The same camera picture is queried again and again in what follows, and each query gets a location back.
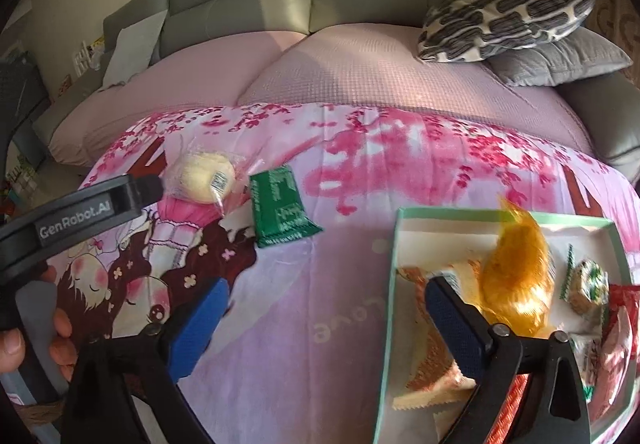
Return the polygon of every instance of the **white tray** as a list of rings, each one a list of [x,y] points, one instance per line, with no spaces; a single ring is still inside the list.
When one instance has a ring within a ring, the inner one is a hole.
[[[415,328],[414,284],[399,277],[396,269],[415,265],[437,269],[465,259],[484,258],[495,248],[500,230],[500,211],[412,207],[400,209],[396,223],[394,253],[389,284],[385,367],[374,444],[437,444],[433,413],[443,406],[418,410],[393,410],[392,401],[405,392],[409,377]],[[556,264],[556,293],[550,321],[568,332],[584,329],[584,321],[559,299],[566,275],[569,244],[575,259],[595,260],[609,274],[611,283],[630,284],[630,272],[612,221],[605,218],[534,213],[545,233]],[[616,403],[606,416],[591,427],[595,440],[632,402],[636,362],[629,372]]]

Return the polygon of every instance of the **sofa armrest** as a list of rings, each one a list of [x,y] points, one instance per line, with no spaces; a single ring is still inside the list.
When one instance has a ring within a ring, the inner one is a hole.
[[[63,120],[89,95],[102,86],[103,71],[87,70],[76,82],[49,106],[33,123],[33,130],[45,146]]]
[[[591,136],[596,156],[633,185],[640,179],[640,90],[620,72],[561,84],[558,93]]]

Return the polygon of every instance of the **pillow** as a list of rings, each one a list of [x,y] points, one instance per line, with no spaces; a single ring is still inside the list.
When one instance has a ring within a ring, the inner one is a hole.
[[[427,12],[422,61],[482,61],[569,35],[596,0],[442,0]]]
[[[508,86],[557,86],[633,64],[624,50],[583,27],[556,43],[509,50],[485,62]]]
[[[120,31],[100,90],[126,84],[131,77],[147,69],[167,12],[163,10]]]

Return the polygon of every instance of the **finger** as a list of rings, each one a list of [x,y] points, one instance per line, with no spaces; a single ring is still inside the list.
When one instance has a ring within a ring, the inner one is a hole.
[[[53,313],[53,326],[56,328],[56,332],[63,338],[70,338],[72,327],[69,316],[62,309],[56,309]]]
[[[74,344],[64,338],[54,338],[49,347],[51,358],[59,365],[76,364],[78,360],[78,352]]]
[[[18,329],[0,334],[0,374],[13,372],[24,359],[24,339]]]
[[[48,281],[49,283],[55,283],[57,277],[58,273],[56,272],[56,268],[51,267],[50,265],[47,270],[40,275],[41,280]]]
[[[74,367],[68,364],[63,364],[60,366],[60,373],[62,377],[66,379],[66,382],[71,382],[71,376],[73,375]]]

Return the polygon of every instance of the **black and white pillow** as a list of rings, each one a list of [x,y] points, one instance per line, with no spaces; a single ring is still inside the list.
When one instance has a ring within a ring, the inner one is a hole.
[[[422,61],[482,61],[505,50],[558,41],[596,0],[442,0],[427,12],[418,42]]]

